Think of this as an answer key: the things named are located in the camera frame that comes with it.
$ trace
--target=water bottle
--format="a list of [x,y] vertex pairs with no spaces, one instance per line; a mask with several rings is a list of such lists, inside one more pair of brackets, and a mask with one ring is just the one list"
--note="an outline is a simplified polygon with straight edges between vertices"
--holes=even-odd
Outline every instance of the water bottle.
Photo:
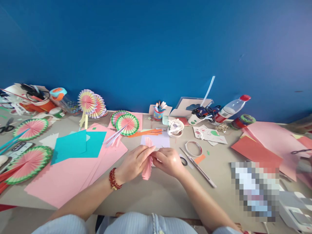
[[215,115],[215,122],[213,124],[220,125],[223,121],[239,112],[250,98],[251,97],[248,95],[243,95],[239,99],[225,105],[225,107]]

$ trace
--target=pen holder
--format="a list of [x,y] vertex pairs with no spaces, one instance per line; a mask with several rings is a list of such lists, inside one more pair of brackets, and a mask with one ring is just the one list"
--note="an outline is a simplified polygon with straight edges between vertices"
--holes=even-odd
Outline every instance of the pen holder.
[[162,119],[162,116],[163,116],[164,112],[165,112],[165,110],[163,110],[163,111],[156,111],[154,109],[154,115],[153,115],[154,120],[160,121]]
[[203,121],[204,119],[198,118],[195,114],[192,114],[191,117],[188,119],[188,123],[190,125],[198,124],[200,121]]

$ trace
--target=tape roll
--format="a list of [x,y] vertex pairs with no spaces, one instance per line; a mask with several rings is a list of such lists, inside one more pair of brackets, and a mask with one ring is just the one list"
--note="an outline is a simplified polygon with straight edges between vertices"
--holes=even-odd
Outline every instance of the tape roll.
[[[195,145],[197,145],[199,147],[199,149],[201,150],[201,153],[200,155],[194,155],[192,154],[189,149],[188,149],[188,143],[194,143]],[[202,156],[202,147],[200,144],[198,144],[196,141],[188,141],[186,144],[185,144],[185,149],[186,151],[192,156],[192,157],[199,157],[199,156]]]

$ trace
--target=watermelon paper fan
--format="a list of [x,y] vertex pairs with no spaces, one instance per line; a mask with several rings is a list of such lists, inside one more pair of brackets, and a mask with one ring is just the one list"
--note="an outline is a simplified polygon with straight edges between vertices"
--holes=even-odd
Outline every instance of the watermelon paper fan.
[[139,121],[132,114],[121,115],[116,121],[116,129],[122,129],[120,134],[124,136],[131,136],[139,129]]
[[96,95],[96,98],[97,98],[97,105],[96,105],[96,109],[95,111],[89,115],[89,117],[93,118],[93,119],[97,119],[101,116],[103,116],[106,112],[106,108],[105,108],[105,104],[104,104],[104,100],[103,98],[98,95],[98,94],[95,94]]
[[130,113],[128,111],[119,110],[111,115],[110,121],[111,121],[111,124],[114,126],[114,128],[116,128],[117,119],[124,114],[130,114]]
[[97,96],[90,89],[84,89],[78,96],[78,103],[84,114],[92,114],[96,110]]
[[31,140],[40,134],[42,134],[48,127],[49,122],[46,119],[31,119],[21,123],[13,132],[13,136],[16,137],[19,134],[25,132],[20,136],[19,140]]
[[21,168],[5,181],[6,184],[18,184],[38,174],[49,162],[52,154],[52,149],[47,146],[36,146],[25,151],[8,166],[8,170],[19,166]]

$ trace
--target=black scissors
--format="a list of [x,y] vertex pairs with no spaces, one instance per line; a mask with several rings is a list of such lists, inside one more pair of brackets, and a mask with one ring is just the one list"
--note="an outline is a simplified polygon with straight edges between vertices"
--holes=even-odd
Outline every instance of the black scissors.
[[13,117],[10,118],[5,126],[0,127],[0,134],[3,133],[3,132],[12,131],[15,128],[14,126],[10,125],[11,123],[13,123],[13,120],[14,120]]

